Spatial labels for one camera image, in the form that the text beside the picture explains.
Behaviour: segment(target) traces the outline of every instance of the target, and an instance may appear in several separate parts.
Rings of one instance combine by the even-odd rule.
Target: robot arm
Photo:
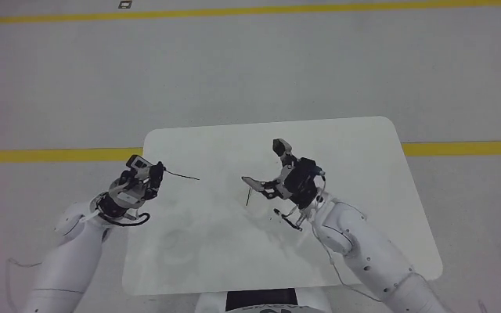
[[[136,226],[148,221],[150,215],[138,215],[137,210],[157,196],[164,165],[152,165],[134,155],[127,166],[129,170],[107,192],[92,201],[71,205],[61,216],[55,228],[61,241],[42,262],[24,313],[73,312],[92,280],[102,244],[113,226]],[[138,218],[143,219],[121,222]]]
[[[289,214],[281,214],[277,209],[276,214],[300,231],[301,223],[308,219],[321,244],[342,254],[357,278],[393,312],[448,312],[423,276],[414,272],[402,252],[368,224],[359,210],[325,192],[325,185],[322,189],[316,187],[316,176],[324,182],[326,179],[314,160],[293,156],[292,148],[283,139],[273,141],[273,150],[283,163],[278,178],[271,182],[242,179],[268,199],[278,196],[296,204]],[[294,223],[288,217],[296,208],[300,217]]]

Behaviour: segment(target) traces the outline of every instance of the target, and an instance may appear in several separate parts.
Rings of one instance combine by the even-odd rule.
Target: floor
[[[308,3],[135,0],[131,11]],[[0,15],[117,6],[18,0],[1,2]],[[0,150],[135,147],[155,128],[373,115],[389,117],[402,142],[500,140],[500,17],[500,7],[477,7],[0,23]],[[444,264],[438,295],[455,312],[501,311],[501,156],[408,163]],[[0,163],[0,258],[40,261],[64,208],[102,192],[123,167]],[[195,294],[124,293],[126,235],[115,229],[106,242],[77,313],[193,311]],[[35,273],[13,269],[18,307]],[[0,291],[7,312],[3,283]],[[326,291],[335,311],[387,312]]]

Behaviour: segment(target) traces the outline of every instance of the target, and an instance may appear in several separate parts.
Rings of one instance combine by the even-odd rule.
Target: white table
[[[144,205],[151,220],[129,229],[123,286],[131,295],[259,290],[339,284],[308,223],[298,232],[240,176],[275,178],[272,140],[286,139],[297,157],[316,160],[326,190],[364,211],[426,279],[442,261],[394,125],[384,117],[158,129],[143,156],[170,171],[159,196]],[[359,283],[337,255],[343,280]]]

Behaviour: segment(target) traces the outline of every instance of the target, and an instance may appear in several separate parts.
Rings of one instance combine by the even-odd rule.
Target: black cable
[[[247,202],[245,203],[245,206],[249,205],[249,199],[251,198],[251,192],[252,192],[252,188],[249,187],[249,193],[247,194]]]
[[[190,177],[190,176],[180,175],[180,174],[172,173],[171,171],[167,171],[167,170],[165,170],[165,171],[167,173],[171,174],[171,175],[174,175],[174,176],[179,176],[179,177],[188,178],[188,179],[195,179],[197,181],[200,180],[199,178],[194,178],[194,177]]]
[[[121,227],[130,227],[130,226],[139,226],[139,225],[143,225],[144,223],[146,223],[150,218],[151,218],[151,215],[150,213],[141,213],[139,215],[139,218],[142,218],[143,216],[146,216],[146,218],[142,221],[138,221],[136,223],[127,223],[127,224],[122,224],[118,221],[114,221],[112,219],[109,219],[105,214],[103,213],[99,213],[99,217],[102,218],[103,220],[107,221],[108,223],[110,224],[113,224],[113,225],[116,225],[116,226],[121,226]]]

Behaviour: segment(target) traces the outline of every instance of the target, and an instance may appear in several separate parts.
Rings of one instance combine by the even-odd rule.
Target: yellow stripe
[[[501,155],[501,142],[402,143],[408,157]],[[0,150],[0,163],[126,161],[142,148]]]
[[[46,23],[89,20],[139,20],[194,16],[231,16],[249,14],[291,14],[318,12],[377,11],[396,9],[440,9],[498,6],[501,0],[430,0],[421,2],[340,3],[329,5],[266,6],[256,8],[188,9],[178,11],[89,13],[36,16],[2,16],[0,23]]]
[[[0,150],[0,163],[123,161],[132,154],[142,148]]]
[[[501,142],[402,143],[402,148],[408,157],[501,155]]]

